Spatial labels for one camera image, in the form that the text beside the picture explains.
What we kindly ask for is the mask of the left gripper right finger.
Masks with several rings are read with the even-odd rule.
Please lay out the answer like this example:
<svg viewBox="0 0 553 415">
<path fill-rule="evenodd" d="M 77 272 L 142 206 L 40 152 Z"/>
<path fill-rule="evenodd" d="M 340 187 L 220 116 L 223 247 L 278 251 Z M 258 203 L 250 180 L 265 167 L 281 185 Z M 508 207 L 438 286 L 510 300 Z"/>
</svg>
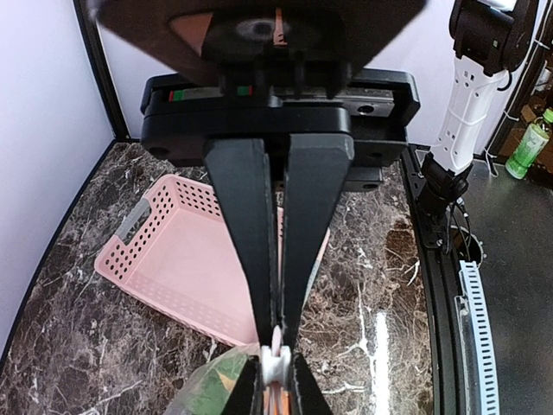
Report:
<svg viewBox="0 0 553 415">
<path fill-rule="evenodd" d="M 287 390 L 290 393 L 291 414 L 333 414 L 302 354 L 294 354 L 292 357 Z"/>
</svg>

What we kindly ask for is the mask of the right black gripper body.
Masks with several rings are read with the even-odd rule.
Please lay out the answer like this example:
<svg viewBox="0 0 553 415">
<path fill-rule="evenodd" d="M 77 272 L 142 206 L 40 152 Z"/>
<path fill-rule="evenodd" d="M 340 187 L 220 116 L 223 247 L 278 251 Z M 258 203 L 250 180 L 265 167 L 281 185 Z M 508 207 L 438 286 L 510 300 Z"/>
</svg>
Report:
<svg viewBox="0 0 553 415">
<path fill-rule="evenodd" d="M 262 138 L 275 163 L 275 180 L 282 183 L 292 135 L 347 133 L 354 158 L 343 189 L 369 192 L 382 183 L 382 169 L 407 148 L 406 127 L 419 108 L 414 77 L 398 71 L 363 71 L 333 99 L 316 87 L 301 97 L 285 87 L 259 97 L 250 86 L 228 98 L 218 87 L 170 74 L 146 83 L 140 143 L 175 167 L 198 167 L 210 139 Z"/>
</svg>

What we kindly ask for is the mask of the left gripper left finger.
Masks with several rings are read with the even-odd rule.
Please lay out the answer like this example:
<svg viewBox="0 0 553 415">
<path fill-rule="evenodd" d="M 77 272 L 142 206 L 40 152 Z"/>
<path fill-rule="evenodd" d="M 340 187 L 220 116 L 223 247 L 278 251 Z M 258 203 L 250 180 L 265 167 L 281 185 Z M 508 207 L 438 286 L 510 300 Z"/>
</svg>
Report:
<svg viewBox="0 0 553 415">
<path fill-rule="evenodd" d="M 261 415 L 264 413 L 264 382 L 257 356 L 250 356 L 226 402 L 229 415 Z"/>
</svg>

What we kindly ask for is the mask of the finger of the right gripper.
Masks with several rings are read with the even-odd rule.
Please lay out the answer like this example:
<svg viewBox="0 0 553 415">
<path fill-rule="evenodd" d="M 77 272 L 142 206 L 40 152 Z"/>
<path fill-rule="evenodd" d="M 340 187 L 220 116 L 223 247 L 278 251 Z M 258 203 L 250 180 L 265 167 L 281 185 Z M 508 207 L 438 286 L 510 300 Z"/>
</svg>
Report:
<svg viewBox="0 0 553 415">
<path fill-rule="evenodd" d="M 262 346 L 277 325 L 277 220 L 264 141 L 212 139 L 204 164 L 250 292 Z"/>
<path fill-rule="evenodd" d="M 285 176 L 283 339 L 296 340 L 308 281 L 354 158 L 347 134 L 301 134 L 290 139 Z"/>
</svg>

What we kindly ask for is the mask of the clear zip top bag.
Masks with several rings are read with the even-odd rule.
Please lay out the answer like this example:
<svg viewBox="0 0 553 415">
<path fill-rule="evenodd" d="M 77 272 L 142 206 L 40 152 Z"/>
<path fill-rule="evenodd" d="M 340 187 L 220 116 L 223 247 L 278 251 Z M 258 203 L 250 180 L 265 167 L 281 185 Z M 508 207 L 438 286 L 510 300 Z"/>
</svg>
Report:
<svg viewBox="0 0 553 415">
<path fill-rule="evenodd" d="M 264 414 L 291 414 L 291 392 L 286 386 L 292 354 L 283 345 L 283 331 L 273 329 L 268 346 L 238 346 L 196 369 L 168 405 L 167 414 L 220 414 L 250 358 L 261 365 Z"/>
</svg>

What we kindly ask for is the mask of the pink plastic basket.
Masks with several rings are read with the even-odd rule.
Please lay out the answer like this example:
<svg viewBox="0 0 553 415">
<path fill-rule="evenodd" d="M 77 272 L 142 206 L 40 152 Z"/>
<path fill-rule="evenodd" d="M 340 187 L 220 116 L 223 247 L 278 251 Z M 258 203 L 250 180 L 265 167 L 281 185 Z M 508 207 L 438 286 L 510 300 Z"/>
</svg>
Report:
<svg viewBox="0 0 553 415">
<path fill-rule="evenodd" d="M 276 210 L 276 255 L 283 213 Z M 276 300 L 278 257 L 276 256 Z M 95 259 L 149 307 L 231 345 L 258 342 L 250 292 L 213 187 L 162 176 Z"/>
</svg>

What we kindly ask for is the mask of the green drink bottle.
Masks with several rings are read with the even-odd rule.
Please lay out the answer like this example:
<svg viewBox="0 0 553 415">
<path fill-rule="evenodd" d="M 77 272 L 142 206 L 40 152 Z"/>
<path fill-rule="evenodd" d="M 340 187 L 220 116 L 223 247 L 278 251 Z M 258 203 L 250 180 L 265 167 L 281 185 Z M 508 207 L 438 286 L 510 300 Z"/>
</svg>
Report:
<svg viewBox="0 0 553 415">
<path fill-rule="evenodd" d="M 547 108 L 526 128 L 518 147 L 505 163 L 506 171 L 515 179 L 523 179 L 551 138 L 552 109 Z"/>
</svg>

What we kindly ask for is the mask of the left black frame post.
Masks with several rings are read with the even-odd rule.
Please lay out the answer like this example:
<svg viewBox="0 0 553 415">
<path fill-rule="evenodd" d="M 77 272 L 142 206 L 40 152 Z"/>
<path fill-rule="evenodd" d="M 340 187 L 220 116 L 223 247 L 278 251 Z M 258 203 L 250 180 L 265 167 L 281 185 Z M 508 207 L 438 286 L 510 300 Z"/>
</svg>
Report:
<svg viewBox="0 0 553 415">
<path fill-rule="evenodd" d="M 117 142 L 129 142 L 131 135 L 113 84 L 98 25 L 90 17 L 86 1 L 73 0 L 72 3 L 92 75 L 99 90 L 114 139 Z"/>
</svg>

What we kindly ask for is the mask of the black front rail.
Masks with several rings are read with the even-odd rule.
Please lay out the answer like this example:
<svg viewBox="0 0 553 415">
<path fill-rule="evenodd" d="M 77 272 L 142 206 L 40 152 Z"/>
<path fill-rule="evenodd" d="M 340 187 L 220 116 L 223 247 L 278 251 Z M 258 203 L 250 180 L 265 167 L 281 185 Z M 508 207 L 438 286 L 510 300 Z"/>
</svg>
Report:
<svg viewBox="0 0 553 415">
<path fill-rule="evenodd" d="M 423 189 L 415 148 L 401 155 L 400 165 L 420 259 L 428 313 L 435 414 L 467 412 L 460 325 L 455 298 L 461 294 L 459 260 L 454 250 L 444 253 L 438 241 L 447 235 L 444 219 L 433 220 L 416 201 Z"/>
</svg>

